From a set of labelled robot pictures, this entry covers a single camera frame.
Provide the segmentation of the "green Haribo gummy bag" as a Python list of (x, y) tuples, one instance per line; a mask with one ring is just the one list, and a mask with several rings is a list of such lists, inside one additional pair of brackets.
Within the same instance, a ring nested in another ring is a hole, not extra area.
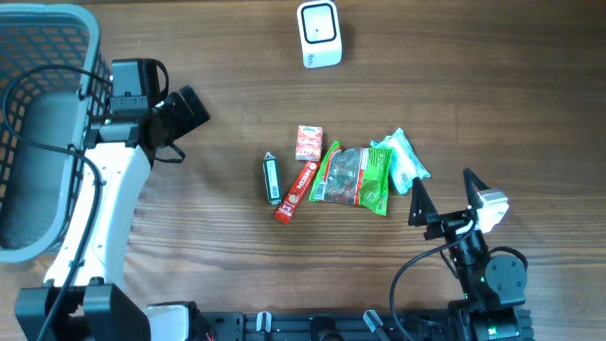
[(309, 201), (362, 206), (385, 216), (393, 157), (391, 148), (343, 150), (340, 142), (334, 141), (314, 177)]

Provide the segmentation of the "dark green gum pack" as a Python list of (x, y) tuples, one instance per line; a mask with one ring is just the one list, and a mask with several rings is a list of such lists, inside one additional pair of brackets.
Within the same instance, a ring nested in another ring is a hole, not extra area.
[(281, 203), (281, 185), (276, 157), (267, 152), (263, 158), (263, 173), (268, 202), (273, 206)]

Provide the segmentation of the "teal tissue packet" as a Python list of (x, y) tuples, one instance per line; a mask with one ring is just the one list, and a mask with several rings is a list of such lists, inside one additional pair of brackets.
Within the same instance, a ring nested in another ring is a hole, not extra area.
[(405, 194), (415, 178), (430, 178), (431, 173), (421, 164), (402, 128), (387, 135), (381, 142), (370, 141), (372, 148), (392, 149), (394, 152), (389, 175), (399, 195)]

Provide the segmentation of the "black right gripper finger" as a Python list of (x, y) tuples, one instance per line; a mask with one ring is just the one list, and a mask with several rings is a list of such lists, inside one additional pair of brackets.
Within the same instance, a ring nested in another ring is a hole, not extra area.
[(480, 208), (480, 193), (489, 187), (470, 168), (463, 170), (463, 178), (468, 204), (472, 208)]
[(437, 209), (419, 177), (413, 180), (411, 194), (408, 224), (412, 226), (433, 224), (437, 220)]

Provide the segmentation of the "small red carton box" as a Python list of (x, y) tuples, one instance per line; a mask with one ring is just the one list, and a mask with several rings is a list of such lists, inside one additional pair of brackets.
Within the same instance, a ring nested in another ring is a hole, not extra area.
[(295, 159), (319, 161), (323, 144), (323, 128), (299, 125), (295, 148)]

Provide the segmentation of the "red Nescafe stick sachet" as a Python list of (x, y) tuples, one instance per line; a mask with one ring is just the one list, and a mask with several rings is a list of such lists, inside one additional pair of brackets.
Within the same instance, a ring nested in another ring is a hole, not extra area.
[(320, 163), (317, 161), (307, 161), (305, 163), (277, 211), (274, 213), (273, 218), (275, 220), (284, 224), (288, 224), (291, 221), (319, 166)]

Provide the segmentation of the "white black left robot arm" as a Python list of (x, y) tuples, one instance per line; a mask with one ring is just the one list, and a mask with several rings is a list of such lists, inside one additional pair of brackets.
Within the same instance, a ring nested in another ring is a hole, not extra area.
[(124, 257), (140, 191), (157, 151), (206, 123), (210, 115), (190, 86), (169, 90), (166, 67), (154, 59), (115, 60), (105, 116), (92, 120), (79, 160), (82, 178), (62, 249), (40, 288), (20, 291), (15, 315), (29, 339), (188, 340), (197, 318), (192, 303), (167, 303), (166, 324), (122, 291)]

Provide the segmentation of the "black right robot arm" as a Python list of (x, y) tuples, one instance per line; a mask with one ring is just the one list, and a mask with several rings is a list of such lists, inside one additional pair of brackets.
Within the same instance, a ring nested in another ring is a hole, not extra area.
[(468, 206), (451, 213), (435, 208), (419, 178), (413, 180), (408, 223), (424, 226), (424, 238), (442, 238), (438, 253), (448, 252), (449, 267), (464, 297), (449, 303), (449, 336), (455, 340), (530, 338), (526, 303), (528, 261), (508, 246), (489, 248), (485, 235), (509, 209), (507, 195), (490, 188), (469, 169), (463, 171)]

